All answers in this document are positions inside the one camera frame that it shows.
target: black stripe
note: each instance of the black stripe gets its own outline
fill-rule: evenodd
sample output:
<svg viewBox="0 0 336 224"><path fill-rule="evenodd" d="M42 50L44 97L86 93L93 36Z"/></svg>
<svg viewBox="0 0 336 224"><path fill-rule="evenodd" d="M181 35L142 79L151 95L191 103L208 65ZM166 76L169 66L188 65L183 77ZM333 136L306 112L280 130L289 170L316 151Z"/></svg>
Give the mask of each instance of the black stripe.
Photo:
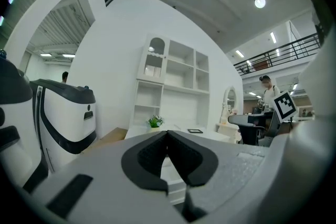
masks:
<svg viewBox="0 0 336 224"><path fill-rule="evenodd" d="M40 184L46 177L48 176L48 164L44 155L41 154L41 161L37 166L36 170L30 176L28 181L24 184L23 189L28 193L32 193L32 191L36 188L38 184Z"/></svg>
<svg viewBox="0 0 336 224"><path fill-rule="evenodd" d="M20 136L16 127L8 126L0 129L0 152L14 145L19 139Z"/></svg>
<svg viewBox="0 0 336 224"><path fill-rule="evenodd" d="M78 142L73 142L67 140L64 136L62 136L57 130L52 126L52 124L48 121L45 111L44 111L44 99L45 99L45 92L46 88L42 89L42 98L41 98L41 119L47 128L48 132L50 133L51 137L59 144L65 151L72 153L72 154L79 154L83 150L85 150L91 143L96 139L97 135L96 132L93 131L83 140Z"/></svg>
<svg viewBox="0 0 336 224"><path fill-rule="evenodd" d="M57 194L47 208L58 216L66 218L92 180L91 176L77 175Z"/></svg>

